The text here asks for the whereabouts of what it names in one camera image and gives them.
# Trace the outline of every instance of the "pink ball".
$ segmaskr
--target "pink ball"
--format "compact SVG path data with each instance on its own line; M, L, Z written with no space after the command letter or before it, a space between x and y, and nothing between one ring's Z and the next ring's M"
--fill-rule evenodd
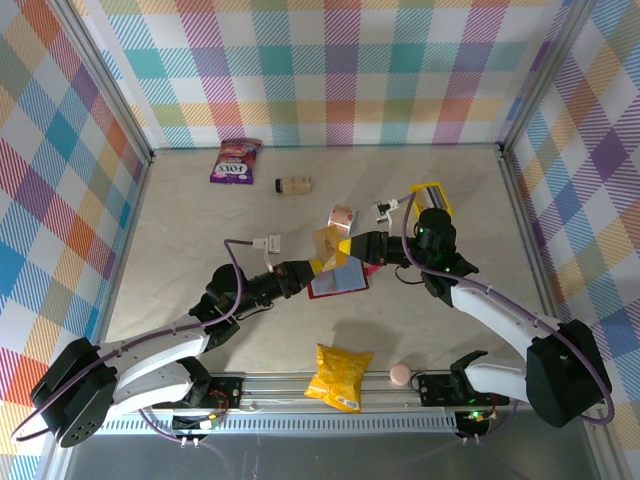
M389 370L389 377L395 385L405 387L409 385L411 380L411 368L406 363L396 363Z

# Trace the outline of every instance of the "plaid wallpaper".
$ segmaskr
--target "plaid wallpaper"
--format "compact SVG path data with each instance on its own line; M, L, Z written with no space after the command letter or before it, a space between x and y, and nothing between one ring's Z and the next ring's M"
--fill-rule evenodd
M566 318L593 321L640 478L640 0L601 0L515 148Z
M189 148L493 143L571 1L76 4L150 141Z
M11 444L29 393L90 337L143 164L45 0L0 2L0 478L31 479L42 441Z

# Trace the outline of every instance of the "purple snack bag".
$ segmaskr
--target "purple snack bag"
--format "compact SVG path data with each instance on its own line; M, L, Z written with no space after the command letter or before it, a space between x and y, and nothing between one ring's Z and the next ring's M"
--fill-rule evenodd
M253 167L256 163L260 140L225 140L209 177L211 183L253 185Z

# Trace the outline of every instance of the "yellow box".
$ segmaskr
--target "yellow box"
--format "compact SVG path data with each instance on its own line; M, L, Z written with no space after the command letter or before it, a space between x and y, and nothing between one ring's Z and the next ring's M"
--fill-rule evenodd
M433 208L432 205L436 208L442 208L442 205L438 206L438 203L441 203L445 207L443 210L446 210L451 218L453 218L453 208L451 208L451 203L447 198L447 194L444 193L444 188L442 188L440 182L412 185L409 187L409 192L416 194L416 198L413 201L413 209L417 217L420 216L423 210Z

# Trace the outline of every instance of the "beige floor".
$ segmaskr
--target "beige floor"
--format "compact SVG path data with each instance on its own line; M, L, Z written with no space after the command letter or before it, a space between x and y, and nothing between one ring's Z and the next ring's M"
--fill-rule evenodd
M229 259L222 239L282 235L274 260L313 254L311 233L334 204L360 210L356 233L378 229L371 205L401 197L414 183L440 181L455 210L458 249L494 286L540 308L502 177L489 147L266 149L253 186L209 184L215 151L157 157L127 261L108 339L161 326L197 303L213 271ZM314 191L277 195L275 178L310 174ZM398 234L401 212L396 212ZM261 253L236 247L247 277L266 270ZM403 272L417 278L416 271ZM405 359L413 368L446 368L486 349L515 352L473 318L405 286L392 268L366 292L309 300L306 292L243 323L225 346L202 356L210 371L309 371L316 343L375 352L371 370Z

